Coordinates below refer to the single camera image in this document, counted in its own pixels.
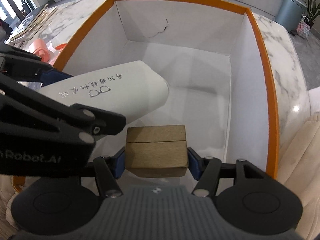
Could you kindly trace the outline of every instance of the bag handle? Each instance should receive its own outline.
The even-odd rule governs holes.
[[[303,17],[302,17],[302,19],[303,19],[303,18],[306,18],[306,19],[308,20],[308,26],[310,27],[310,21],[309,21],[309,18],[308,18],[307,16],[303,16]]]

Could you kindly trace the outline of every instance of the small brown box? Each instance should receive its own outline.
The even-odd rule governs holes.
[[[188,168],[185,126],[128,128],[125,167],[142,178],[184,176]]]

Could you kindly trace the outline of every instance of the trash can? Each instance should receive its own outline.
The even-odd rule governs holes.
[[[306,10],[307,5],[303,0],[283,0],[276,22],[285,27],[288,32],[294,31]]]

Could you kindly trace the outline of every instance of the tile floor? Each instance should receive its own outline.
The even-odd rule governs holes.
[[[290,35],[297,51],[307,88],[320,86],[320,40],[312,33],[307,40]]]

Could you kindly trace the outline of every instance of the marble tabletop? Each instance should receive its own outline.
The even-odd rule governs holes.
[[[37,38],[53,47],[67,43],[78,28],[105,0],[74,0],[57,5],[57,11],[21,48],[28,50]],[[286,29],[254,14],[267,48],[279,110],[280,146],[290,142],[310,116],[308,91],[301,65]]]

